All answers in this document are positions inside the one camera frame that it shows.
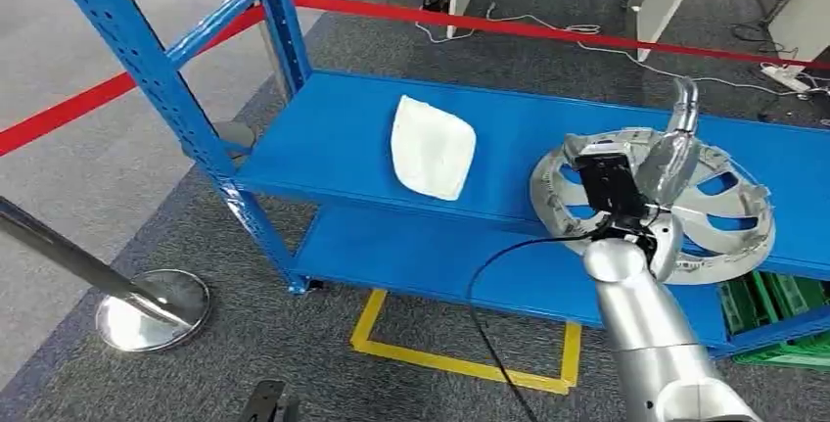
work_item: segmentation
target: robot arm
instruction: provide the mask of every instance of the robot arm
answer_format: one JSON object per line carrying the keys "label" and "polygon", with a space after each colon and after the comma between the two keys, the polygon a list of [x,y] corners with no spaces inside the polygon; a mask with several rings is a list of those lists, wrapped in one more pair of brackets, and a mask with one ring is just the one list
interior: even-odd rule
{"label": "robot arm", "polygon": [[688,184],[700,149],[697,88],[689,79],[677,87],[669,131],[636,176],[621,146],[588,146],[577,158],[589,204],[612,221],[582,260],[596,284],[630,422],[761,422],[721,381],[663,284],[683,238],[667,208]]}
{"label": "robot arm", "polygon": [[[682,237],[670,213],[661,213],[658,222],[669,225],[669,236]],[[630,422],[761,422],[720,380],[706,348],[639,246],[626,239],[601,239],[588,246],[583,261],[596,283]]]}

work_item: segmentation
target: power strip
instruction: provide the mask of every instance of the power strip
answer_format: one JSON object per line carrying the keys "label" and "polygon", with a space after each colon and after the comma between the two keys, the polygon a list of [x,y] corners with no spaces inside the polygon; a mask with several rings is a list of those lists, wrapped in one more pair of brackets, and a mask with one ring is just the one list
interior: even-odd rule
{"label": "power strip", "polygon": [[809,85],[796,79],[799,71],[793,72],[786,67],[768,66],[761,68],[761,72],[796,92],[807,92],[809,89]]}

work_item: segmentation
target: shelf board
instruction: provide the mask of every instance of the shelf board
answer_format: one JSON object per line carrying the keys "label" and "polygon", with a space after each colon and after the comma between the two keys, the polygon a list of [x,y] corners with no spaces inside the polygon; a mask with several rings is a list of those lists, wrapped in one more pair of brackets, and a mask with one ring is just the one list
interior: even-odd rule
{"label": "shelf board", "polygon": [[[531,236],[452,220],[324,207],[297,252],[296,272],[323,280],[465,303],[467,283],[493,253]],[[716,286],[671,286],[701,342],[722,347],[726,331]],[[474,289],[476,305],[601,327],[591,279],[559,244],[503,256]]]}
{"label": "shelf board", "polygon": [[[476,130],[473,165],[455,202],[409,191],[394,175],[390,135],[404,94],[454,113]],[[256,143],[234,180],[254,192],[542,235],[530,205],[530,172],[566,133],[662,129],[667,121],[665,111],[317,71]],[[830,248],[823,247],[825,228],[816,214],[830,211],[830,130],[701,117],[699,135],[729,152],[772,192],[777,239],[765,269],[830,280]]]}

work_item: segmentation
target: red barrier tape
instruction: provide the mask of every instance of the red barrier tape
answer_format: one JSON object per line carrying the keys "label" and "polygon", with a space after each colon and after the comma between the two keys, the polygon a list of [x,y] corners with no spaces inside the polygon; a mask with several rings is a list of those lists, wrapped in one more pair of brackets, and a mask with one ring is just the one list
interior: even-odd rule
{"label": "red barrier tape", "polygon": [[355,0],[294,0],[294,3],[302,8],[334,11],[370,18],[431,23],[436,25],[455,25],[461,28],[472,28],[488,32],[510,33],[526,37],[553,38],[557,40],[567,40],[569,42],[582,42],[588,45],[621,48],[647,48],[650,50],[678,53],[682,55],[697,55],[701,57],[723,58],[727,60],[754,63],[773,63],[775,65],[798,65],[809,68],[830,70],[830,63],[789,60],[763,55],[749,55],[745,53],[727,52],[724,50],[713,50],[709,48],[684,47],[682,45],[673,45],[670,43],[640,42],[630,38],[612,37],[607,35],[584,35],[580,33],[568,32],[566,30],[554,30],[552,28],[529,23],[494,22],[483,18],[450,16],[442,13],[421,11],[419,9],[391,6],[389,4],[375,4]]}
{"label": "red barrier tape", "polygon": [[[265,13],[261,6],[247,9],[229,25],[223,28],[208,42],[199,53],[205,52],[239,32],[262,21]],[[64,102],[50,107],[32,117],[0,131],[0,156],[4,156],[19,147],[30,143],[61,126],[88,114],[129,92],[135,87],[135,81],[123,72],[106,81],[77,94]]]}
{"label": "red barrier tape", "polygon": [[[763,55],[749,55],[727,52],[708,48],[684,47],[668,43],[640,42],[630,38],[613,37],[606,35],[584,35],[566,30],[555,30],[541,25],[513,22],[494,22],[487,19],[470,16],[449,16],[447,14],[421,11],[418,9],[375,4],[355,0],[294,0],[295,4],[303,8],[333,11],[345,14],[354,14],[370,18],[391,19],[431,23],[436,25],[455,25],[462,28],[485,30],[496,33],[508,33],[527,37],[552,38],[570,42],[582,42],[589,45],[621,48],[645,48],[661,52],[681,55],[696,55],[702,57],[723,58],[753,63],[772,63],[775,65],[797,65],[808,68],[830,70],[830,64],[821,62],[806,62],[767,57]],[[200,54],[219,43],[233,37],[241,31],[262,21],[265,17],[261,5],[253,6],[229,25],[223,28],[216,36],[200,50]],[[40,138],[41,136],[69,123],[76,118],[88,114],[107,104],[135,87],[135,82],[129,74],[123,72],[90,89],[87,89],[64,102],[46,109],[24,121],[21,121],[3,131],[0,131],[0,156],[4,156],[19,147]]]}

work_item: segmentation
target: blue metal shelf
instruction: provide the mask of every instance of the blue metal shelf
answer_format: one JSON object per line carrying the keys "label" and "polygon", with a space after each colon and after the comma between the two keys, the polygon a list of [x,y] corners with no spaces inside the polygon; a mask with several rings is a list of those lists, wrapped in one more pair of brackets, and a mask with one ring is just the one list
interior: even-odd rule
{"label": "blue metal shelf", "polygon": [[[476,130],[473,165],[455,202],[412,192],[394,175],[390,133],[404,94],[456,114]],[[566,133],[662,127],[667,121],[663,111],[316,71],[234,180],[256,192],[545,235],[530,204],[530,172]],[[740,160],[773,193],[777,238],[764,269],[830,280],[830,248],[823,247],[824,228],[813,214],[830,211],[824,187],[830,185],[830,158],[794,154],[830,146],[830,132],[703,117],[700,136]],[[762,141],[770,139],[776,143]]]}
{"label": "blue metal shelf", "polygon": [[[264,7],[285,87],[295,97],[237,169],[178,71],[254,1]],[[303,293],[316,277],[460,301],[473,267],[490,253],[545,234],[530,206],[528,177],[565,133],[663,127],[668,119],[662,111],[557,97],[312,72],[291,0],[227,0],[166,50],[133,0],[74,2],[293,293]],[[476,157],[457,202],[420,196],[395,179],[390,132],[404,94],[476,129]],[[773,193],[778,237],[762,267],[830,280],[830,248],[816,214],[830,211],[830,158],[824,155],[830,132],[703,117],[700,136],[732,154]],[[254,192],[327,204],[296,257]],[[477,304],[599,324],[593,288],[566,249],[539,245],[504,262],[484,275]],[[673,290],[702,340],[720,346],[715,355],[830,329],[826,306],[732,336],[725,345],[715,287]]]}
{"label": "blue metal shelf", "polygon": [[[399,212],[325,207],[297,252],[295,272],[403,294],[465,303],[473,272],[492,254],[530,236],[459,227]],[[717,286],[674,286],[701,341],[728,347]],[[476,305],[602,327],[594,285],[579,257],[559,244],[516,250],[482,274]]]}

